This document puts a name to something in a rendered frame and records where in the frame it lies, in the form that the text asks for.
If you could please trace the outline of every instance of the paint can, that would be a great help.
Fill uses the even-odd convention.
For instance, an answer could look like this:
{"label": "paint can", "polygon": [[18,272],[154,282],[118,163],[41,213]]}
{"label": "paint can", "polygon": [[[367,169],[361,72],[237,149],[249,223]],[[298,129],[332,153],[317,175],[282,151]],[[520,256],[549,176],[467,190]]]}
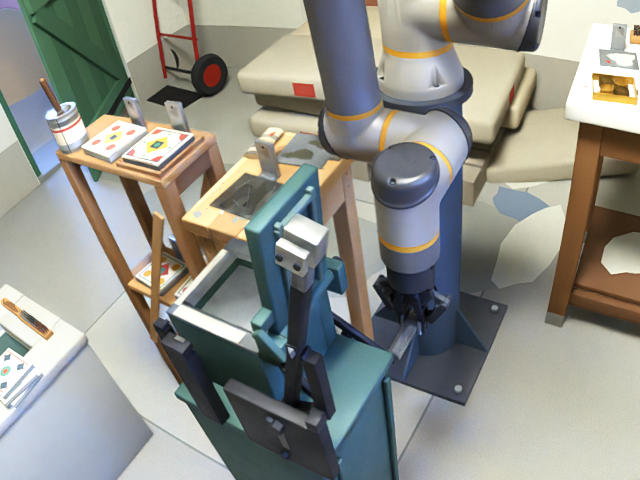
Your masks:
{"label": "paint can", "polygon": [[45,119],[60,151],[63,153],[77,152],[84,143],[89,141],[89,134],[82,118],[80,118],[75,102],[65,102],[60,106],[62,113],[58,113],[53,108],[47,112]]}

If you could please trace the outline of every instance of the yellow box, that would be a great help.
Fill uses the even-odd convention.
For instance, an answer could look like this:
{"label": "yellow box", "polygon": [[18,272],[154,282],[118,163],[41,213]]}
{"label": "yellow box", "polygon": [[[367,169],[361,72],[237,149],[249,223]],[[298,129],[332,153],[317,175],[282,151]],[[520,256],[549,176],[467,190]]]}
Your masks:
{"label": "yellow box", "polygon": [[621,85],[629,88],[629,85],[633,86],[635,91],[635,97],[625,97],[623,95],[614,95],[613,93],[596,93],[593,91],[594,100],[603,100],[605,102],[626,103],[628,105],[638,104],[638,89],[636,88],[635,80],[632,77],[616,77],[615,75],[605,75],[602,73],[594,73],[593,80],[600,82],[600,77],[610,77],[615,85]]}

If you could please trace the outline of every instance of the wooden side table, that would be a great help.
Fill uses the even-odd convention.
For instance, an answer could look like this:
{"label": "wooden side table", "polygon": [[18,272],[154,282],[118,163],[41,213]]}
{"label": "wooden side table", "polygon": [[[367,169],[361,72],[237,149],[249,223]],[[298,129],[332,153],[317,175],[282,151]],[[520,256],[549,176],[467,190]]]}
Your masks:
{"label": "wooden side table", "polygon": [[[595,206],[603,157],[640,164],[640,105],[593,100],[593,73],[640,82],[638,70],[600,65],[599,50],[609,49],[611,32],[611,25],[593,25],[565,107],[565,118],[580,122],[580,131],[546,317],[556,326],[563,325],[569,305],[640,323],[640,275],[611,275],[602,265],[605,246],[614,237],[640,232],[640,218]],[[626,50],[640,55],[639,45]]]}
{"label": "wooden side table", "polygon": [[[293,133],[285,133],[276,143],[276,153],[279,153],[293,137]],[[325,223],[333,218],[335,225],[338,250],[340,258],[345,263],[349,282],[347,301],[351,321],[358,330],[373,338],[364,256],[351,173],[352,163],[353,160],[344,159],[328,161],[322,169],[318,170],[322,216]],[[280,164],[278,182],[285,183],[297,169],[298,167],[293,165]],[[258,176],[261,172],[260,162],[257,159],[243,157],[183,217],[184,226],[188,231],[212,241],[214,250],[208,252],[209,257],[232,238],[246,242],[244,227],[249,223],[245,218],[212,207],[211,203],[243,174]]]}
{"label": "wooden side table", "polygon": [[[130,121],[126,118],[103,115],[87,127],[89,137],[97,135],[116,120]],[[149,131],[152,131],[156,127],[171,128],[167,125],[147,122]],[[182,217],[185,214],[185,208],[180,194],[203,174],[202,192],[207,192],[218,179],[222,178],[225,169],[215,135],[200,131],[193,131],[192,133],[196,137],[194,143],[182,152],[178,160],[165,172],[162,172],[161,175],[152,171],[145,172],[142,169],[134,170],[122,167],[118,161],[114,163],[104,162],[86,155],[82,150],[71,154],[62,153],[60,150],[56,152],[62,168],[69,179],[69,183],[71,183],[78,197],[78,201],[82,205],[87,219],[89,223],[91,223],[93,231],[100,241],[100,245],[102,245],[120,283],[122,283],[125,292],[131,299],[131,303],[133,303],[138,315],[140,315],[145,327],[149,331],[151,339],[158,346],[158,337],[153,329],[155,319],[150,318],[149,306],[144,298],[145,296],[151,295],[150,289],[140,284],[134,278],[135,275],[149,263],[151,253],[142,259],[133,270],[129,268],[80,167],[85,165],[103,172],[113,173],[120,178],[150,247],[152,216],[138,182],[155,187],[167,221],[171,226],[171,230],[180,247],[180,252],[189,269],[189,273],[195,278],[204,268],[205,261],[196,236],[187,231],[183,226]],[[176,285],[163,295],[160,298],[161,303],[171,305],[175,301],[173,294],[178,286],[179,285]],[[165,361],[171,366],[164,349],[159,347],[159,350],[165,358]]]}

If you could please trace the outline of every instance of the wooden door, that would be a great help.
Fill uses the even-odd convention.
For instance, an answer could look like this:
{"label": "wooden door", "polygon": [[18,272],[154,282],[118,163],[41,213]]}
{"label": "wooden door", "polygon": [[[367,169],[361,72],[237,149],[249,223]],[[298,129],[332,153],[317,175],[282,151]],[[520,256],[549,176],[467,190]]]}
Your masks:
{"label": "wooden door", "polygon": [[114,113],[131,82],[102,0],[19,3],[59,100],[76,102],[85,125]]}

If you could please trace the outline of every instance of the red square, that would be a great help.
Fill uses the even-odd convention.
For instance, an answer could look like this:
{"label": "red square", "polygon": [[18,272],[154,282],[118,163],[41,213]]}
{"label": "red square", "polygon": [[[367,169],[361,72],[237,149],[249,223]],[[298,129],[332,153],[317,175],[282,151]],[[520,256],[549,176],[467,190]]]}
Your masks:
{"label": "red square", "polygon": [[293,83],[293,94],[296,97],[316,98],[316,90],[310,83]]}

